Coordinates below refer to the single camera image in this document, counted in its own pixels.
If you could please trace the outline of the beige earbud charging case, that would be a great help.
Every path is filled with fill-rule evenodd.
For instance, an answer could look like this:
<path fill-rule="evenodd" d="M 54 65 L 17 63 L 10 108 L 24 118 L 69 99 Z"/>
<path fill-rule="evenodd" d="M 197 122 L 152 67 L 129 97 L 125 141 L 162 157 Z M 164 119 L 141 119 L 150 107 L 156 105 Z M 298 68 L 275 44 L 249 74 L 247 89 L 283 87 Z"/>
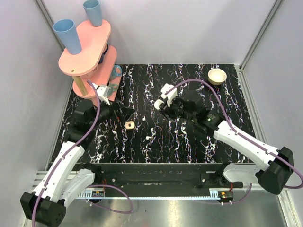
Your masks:
<path fill-rule="evenodd" d="M 135 123 L 134 123 L 133 121 L 127 121 L 127 122 L 125 123 L 125 128 L 126 128 L 127 130 L 132 130 L 132 129 L 135 128 Z"/>

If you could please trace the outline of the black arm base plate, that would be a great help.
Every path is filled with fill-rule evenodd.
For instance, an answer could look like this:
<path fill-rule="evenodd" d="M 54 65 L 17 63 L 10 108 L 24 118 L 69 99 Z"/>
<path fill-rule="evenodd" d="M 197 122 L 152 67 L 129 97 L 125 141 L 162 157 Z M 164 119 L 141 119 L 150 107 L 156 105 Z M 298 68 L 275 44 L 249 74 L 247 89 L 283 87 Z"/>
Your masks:
<path fill-rule="evenodd" d="M 93 199 L 197 200 L 217 199 L 214 190 L 243 189 L 242 182 L 230 183 L 222 176 L 223 164 L 118 164 L 81 163 L 96 173 L 94 185 L 104 183 L 114 188 L 105 192 L 95 188 Z"/>

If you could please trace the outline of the white earbud charging case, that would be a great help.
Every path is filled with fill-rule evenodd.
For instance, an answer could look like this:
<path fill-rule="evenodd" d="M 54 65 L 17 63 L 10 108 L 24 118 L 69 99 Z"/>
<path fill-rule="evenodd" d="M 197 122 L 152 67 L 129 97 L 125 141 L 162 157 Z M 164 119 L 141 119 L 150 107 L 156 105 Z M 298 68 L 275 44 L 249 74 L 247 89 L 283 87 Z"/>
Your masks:
<path fill-rule="evenodd" d="M 164 104 L 164 102 L 160 99 L 157 99 L 155 102 L 154 102 L 154 108 L 156 110 L 160 110 L 161 109 L 161 105 Z"/>

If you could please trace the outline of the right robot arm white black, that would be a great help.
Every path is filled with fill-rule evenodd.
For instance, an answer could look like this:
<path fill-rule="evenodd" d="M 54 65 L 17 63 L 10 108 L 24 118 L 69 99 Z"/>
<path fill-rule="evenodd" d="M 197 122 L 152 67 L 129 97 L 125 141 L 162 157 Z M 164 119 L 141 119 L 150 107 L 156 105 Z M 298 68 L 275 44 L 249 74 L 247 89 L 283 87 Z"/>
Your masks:
<path fill-rule="evenodd" d="M 287 148 L 275 148 L 250 136 L 213 111 L 204 109 L 197 102 L 184 100 L 177 89 L 169 93 L 161 90 L 155 108 L 167 119 L 182 118 L 192 123 L 200 133 L 223 142 L 248 157 L 251 164 L 224 164 L 215 175 L 219 187 L 233 182 L 257 183 L 267 192 L 279 195 L 293 173 L 293 152 Z"/>

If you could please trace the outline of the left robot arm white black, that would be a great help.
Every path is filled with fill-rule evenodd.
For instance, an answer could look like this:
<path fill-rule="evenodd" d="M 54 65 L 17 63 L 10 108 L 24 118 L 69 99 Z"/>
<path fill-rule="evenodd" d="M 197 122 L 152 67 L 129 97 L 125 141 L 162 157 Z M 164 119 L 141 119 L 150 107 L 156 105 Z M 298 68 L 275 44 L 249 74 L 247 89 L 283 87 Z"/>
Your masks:
<path fill-rule="evenodd" d="M 78 103 L 53 165 L 34 190 L 23 193 L 20 198 L 23 212 L 32 226 L 37 223 L 47 227 L 59 226 L 67 208 L 82 192 L 89 193 L 84 199 L 91 203 L 102 199 L 106 181 L 100 166 L 85 163 L 70 181 L 68 176 L 92 142 L 96 126 L 107 120 L 126 123 L 133 113 L 134 109 L 120 102 L 98 101 L 94 105 L 89 100 L 82 100 Z"/>

